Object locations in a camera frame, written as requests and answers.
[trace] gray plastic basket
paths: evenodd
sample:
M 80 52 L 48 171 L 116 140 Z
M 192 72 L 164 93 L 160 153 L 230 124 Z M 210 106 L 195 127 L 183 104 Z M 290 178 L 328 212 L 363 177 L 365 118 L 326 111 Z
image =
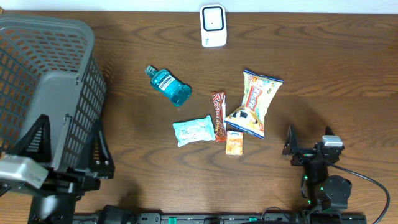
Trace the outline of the gray plastic basket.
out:
M 52 163 L 77 165 L 99 118 L 106 86 L 93 56 L 94 33 L 80 21 L 0 16 L 0 145 L 9 149 L 46 114 Z

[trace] white electronic device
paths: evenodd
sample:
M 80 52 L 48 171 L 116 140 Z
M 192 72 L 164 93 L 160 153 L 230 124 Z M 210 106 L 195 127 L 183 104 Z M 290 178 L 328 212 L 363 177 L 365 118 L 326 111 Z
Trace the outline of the white electronic device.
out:
M 222 5 L 203 6 L 200 9 L 201 44 L 219 47 L 226 44 L 225 9 Z

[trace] wood grain surface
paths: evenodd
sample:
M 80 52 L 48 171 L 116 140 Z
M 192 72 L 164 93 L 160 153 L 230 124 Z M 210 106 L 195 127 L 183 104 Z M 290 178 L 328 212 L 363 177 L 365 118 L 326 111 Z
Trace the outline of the wood grain surface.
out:
M 300 194 L 303 168 L 281 154 L 287 128 L 294 124 L 311 147 L 330 125 L 346 146 L 338 164 L 384 184 L 392 201 L 382 223 L 398 223 L 398 16 L 229 13 L 227 44 L 205 49 L 199 13 L 16 13 L 78 19 L 95 33 L 116 174 L 88 192 L 77 212 L 106 204 L 165 213 L 299 210 L 308 202 Z M 149 64 L 191 85 L 183 106 L 150 86 Z M 266 114 L 264 140 L 245 134 L 241 157 L 226 156 L 225 143 L 177 147 L 174 122 L 214 118 L 211 91 L 226 92 L 227 113 L 240 105 L 244 68 L 285 81 Z M 372 223 L 383 191 L 334 168 L 330 174 L 352 181 L 348 211 Z M 29 207 L 29 196 L 3 196 L 1 223 L 26 223 Z

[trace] bottle label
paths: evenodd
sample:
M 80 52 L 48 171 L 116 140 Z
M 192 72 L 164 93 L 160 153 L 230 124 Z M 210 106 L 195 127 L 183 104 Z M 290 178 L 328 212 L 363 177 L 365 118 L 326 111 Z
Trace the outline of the bottle label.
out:
M 171 75 L 169 75 L 168 77 L 166 77 L 160 84 L 159 84 L 159 88 L 163 91 L 166 90 L 166 88 L 175 80 L 175 78 Z

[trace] mouthwash bottle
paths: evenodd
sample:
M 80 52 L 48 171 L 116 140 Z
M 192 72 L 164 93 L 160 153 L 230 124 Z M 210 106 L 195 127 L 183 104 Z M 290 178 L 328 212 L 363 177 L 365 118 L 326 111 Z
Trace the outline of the mouthwash bottle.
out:
M 170 99 L 175 106 L 181 106 L 191 95 L 191 88 L 166 69 L 158 71 L 153 66 L 148 65 L 145 73 L 151 78 L 150 84 Z

